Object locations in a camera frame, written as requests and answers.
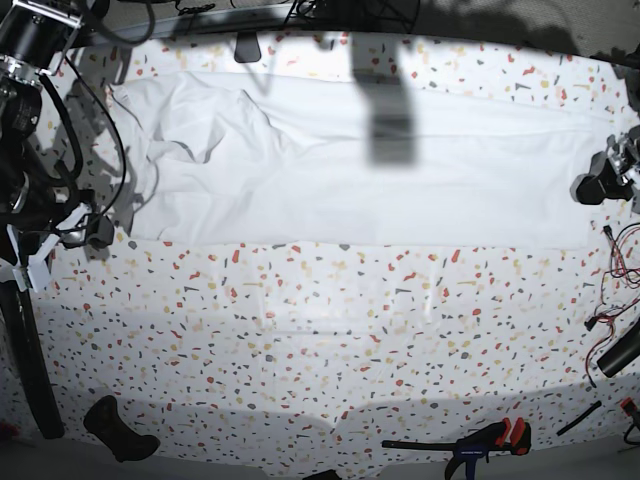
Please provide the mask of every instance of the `terrazzo-patterned surface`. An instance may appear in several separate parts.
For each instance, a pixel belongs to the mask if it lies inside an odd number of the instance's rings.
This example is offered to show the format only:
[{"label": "terrazzo-patterned surface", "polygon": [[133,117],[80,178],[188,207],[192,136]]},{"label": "terrazzo-patterned surface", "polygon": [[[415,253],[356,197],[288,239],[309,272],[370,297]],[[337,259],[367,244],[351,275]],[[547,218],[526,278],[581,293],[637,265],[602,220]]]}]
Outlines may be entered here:
[{"label": "terrazzo-patterned surface", "polygon": [[[153,41],[131,55],[85,51],[76,62],[98,87],[118,78],[123,62],[131,80],[224,71],[254,75],[265,89],[267,73],[357,74],[590,112],[621,131],[638,123],[611,67],[583,58],[425,37],[264,33],[262,60],[239,65],[234,43],[233,35]],[[113,141],[101,116],[86,117],[91,104],[78,100],[77,86],[69,92],[72,82],[65,66],[56,83],[84,139],[84,181],[106,198],[118,171]],[[45,99],[38,138],[48,159],[65,150],[57,123]],[[117,211],[126,217],[126,206]],[[393,462],[441,460],[383,450],[380,441],[453,441],[505,416],[531,423],[535,449],[621,434],[628,420],[617,403],[637,396],[640,367],[607,381],[594,373],[592,389],[584,357],[606,332],[588,333],[583,322],[608,263],[602,226],[617,232],[633,219],[622,202],[595,209],[589,248],[579,251],[191,248],[132,240],[121,229],[108,254],[58,248],[55,280],[34,308],[67,437],[96,441],[82,418],[108,393],[139,433],[161,439],[160,455],[270,475],[333,468],[355,478]],[[605,293],[634,297],[613,282]],[[635,315],[620,318],[618,331]],[[4,343],[2,352],[6,361]],[[0,418],[28,434],[33,422],[10,369],[0,389]],[[597,399],[605,408],[555,436]]]}]

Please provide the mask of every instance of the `black cylinder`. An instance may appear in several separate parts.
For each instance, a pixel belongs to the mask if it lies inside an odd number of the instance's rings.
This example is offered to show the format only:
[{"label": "black cylinder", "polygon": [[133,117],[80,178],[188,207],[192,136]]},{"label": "black cylinder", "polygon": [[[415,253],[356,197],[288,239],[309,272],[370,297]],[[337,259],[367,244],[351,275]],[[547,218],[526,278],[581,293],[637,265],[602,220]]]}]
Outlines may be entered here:
[{"label": "black cylinder", "polygon": [[624,334],[600,359],[598,367],[611,378],[640,355],[640,321]]},{"label": "black cylinder", "polygon": [[50,18],[13,8],[2,21],[0,53],[37,68],[47,68],[72,31]]}]

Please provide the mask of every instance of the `white towel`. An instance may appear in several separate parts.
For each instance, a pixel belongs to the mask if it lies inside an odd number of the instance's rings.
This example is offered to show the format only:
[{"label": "white towel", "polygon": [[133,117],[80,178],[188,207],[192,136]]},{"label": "white towel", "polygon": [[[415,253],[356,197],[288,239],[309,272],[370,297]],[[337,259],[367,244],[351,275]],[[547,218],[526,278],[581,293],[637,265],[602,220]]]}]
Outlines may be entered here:
[{"label": "white towel", "polygon": [[133,237],[578,248],[570,187],[606,120],[501,101],[180,73],[114,88],[142,199]]}]

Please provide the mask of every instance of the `wrinkled fabric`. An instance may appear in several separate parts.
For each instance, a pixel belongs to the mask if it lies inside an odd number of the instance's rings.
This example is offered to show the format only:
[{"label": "wrinkled fabric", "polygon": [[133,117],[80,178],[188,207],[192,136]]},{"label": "wrinkled fabric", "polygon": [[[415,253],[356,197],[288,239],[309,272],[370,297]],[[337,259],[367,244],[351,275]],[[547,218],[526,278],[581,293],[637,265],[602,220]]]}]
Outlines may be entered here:
[{"label": "wrinkled fabric", "polygon": [[131,235],[207,245],[579,248],[570,187],[595,116],[407,89],[179,73],[114,87],[139,205]]}]

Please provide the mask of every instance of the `white cloth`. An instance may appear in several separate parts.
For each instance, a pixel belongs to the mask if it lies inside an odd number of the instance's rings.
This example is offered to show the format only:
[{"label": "white cloth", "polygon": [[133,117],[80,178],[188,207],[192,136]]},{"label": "white cloth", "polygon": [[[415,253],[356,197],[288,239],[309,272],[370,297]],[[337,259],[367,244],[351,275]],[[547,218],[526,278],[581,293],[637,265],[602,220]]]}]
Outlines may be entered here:
[{"label": "white cloth", "polygon": [[262,92],[242,74],[133,81],[114,100],[143,200],[132,236],[193,245],[581,247],[591,209],[570,186],[613,131],[397,85]]}]

